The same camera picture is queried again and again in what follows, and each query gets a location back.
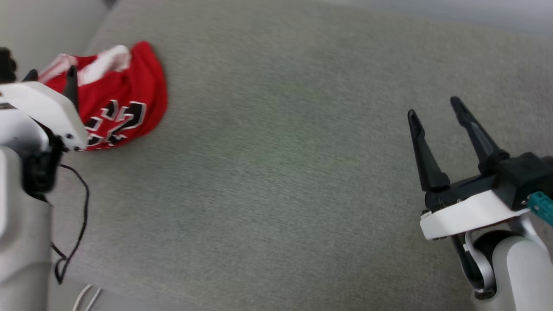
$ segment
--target gray floor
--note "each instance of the gray floor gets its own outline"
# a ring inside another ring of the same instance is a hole
[[[33,42],[32,30],[29,28],[22,29],[17,35],[7,36],[2,40],[2,44],[16,46],[14,52],[17,52],[16,57],[22,62],[22,68],[32,68],[35,66],[43,66],[48,59],[51,59],[55,54],[66,52],[77,54],[84,49],[86,42],[93,35],[95,29],[101,23],[103,17],[107,14],[107,10],[98,6],[94,6],[93,14],[90,13],[90,8],[85,10],[85,6],[95,1],[81,0],[49,0],[51,6],[61,5],[67,9],[67,16],[71,16],[71,20],[79,21],[80,27],[71,28],[73,31],[71,36],[60,35],[51,44],[43,46],[53,46],[47,48],[43,53],[31,53],[36,42]],[[547,35],[550,37],[553,34],[553,19],[548,17],[553,15],[553,4],[547,1],[533,0],[528,1],[488,1],[487,3],[461,0],[326,0],[330,2],[347,3],[352,6],[375,7],[378,9],[387,9],[400,11],[407,14],[426,15],[439,19],[450,19],[459,22],[477,23],[490,25],[508,29],[516,32],[527,32],[539,35]],[[17,11],[18,14],[30,14],[33,12]],[[2,18],[0,20],[12,21],[12,19]],[[67,25],[71,25],[71,20],[68,20]],[[42,25],[52,25],[49,21],[42,21]],[[57,24],[57,32],[63,33],[69,29],[66,25]],[[71,310],[75,299],[79,292],[85,286],[84,283],[67,279],[65,283],[58,286],[53,280],[51,282],[51,300],[50,310]],[[88,300],[91,298],[93,290],[90,290],[81,304],[80,310],[84,310]],[[95,304],[94,310],[171,310],[168,306],[152,306],[146,302],[141,302],[135,298],[121,297],[115,293],[103,292]]]

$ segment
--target gray carpet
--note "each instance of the gray carpet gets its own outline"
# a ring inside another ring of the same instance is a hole
[[[477,160],[451,95],[513,155],[553,154],[549,39],[302,1],[123,0],[90,52],[143,39],[166,71],[162,123],[64,162],[92,191],[69,275],[150,302],[470,309],[452,245],[419,228],[408,109],[452,180]],[[61,171],[65,251],[83,195]]]

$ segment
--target red cloth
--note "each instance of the red cloth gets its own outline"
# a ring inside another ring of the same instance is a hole
[[[142,41],[130,52],[127,69],[107,71],[101,79],[79,86],[79,115],[88,131],[86,150],[126,144],[153,130],[165,113],[165,78],[152,47]],[[97,58],[75,56],[77,70]],[[44,84],[61,93],[65,75],[66,71]]]

